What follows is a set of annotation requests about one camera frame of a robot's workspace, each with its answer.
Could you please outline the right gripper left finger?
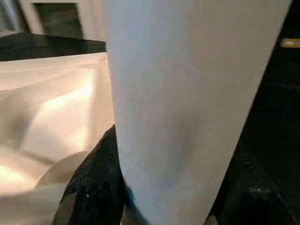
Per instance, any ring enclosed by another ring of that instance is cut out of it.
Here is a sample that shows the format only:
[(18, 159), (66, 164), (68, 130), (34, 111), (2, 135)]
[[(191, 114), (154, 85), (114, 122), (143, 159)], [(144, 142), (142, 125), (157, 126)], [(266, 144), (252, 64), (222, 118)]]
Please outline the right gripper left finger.
[(73, 173), (53, 217), (54, 225), (119, 225), (126, 190), (115, 126)]

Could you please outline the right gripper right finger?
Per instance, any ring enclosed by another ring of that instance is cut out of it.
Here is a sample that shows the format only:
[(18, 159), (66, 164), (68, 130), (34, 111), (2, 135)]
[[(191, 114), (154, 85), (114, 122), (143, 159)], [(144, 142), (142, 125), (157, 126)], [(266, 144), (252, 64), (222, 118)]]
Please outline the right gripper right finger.
[(210, 210), (219, 225), (298, 225), (300, 218), (245, 146), (238, 143)]

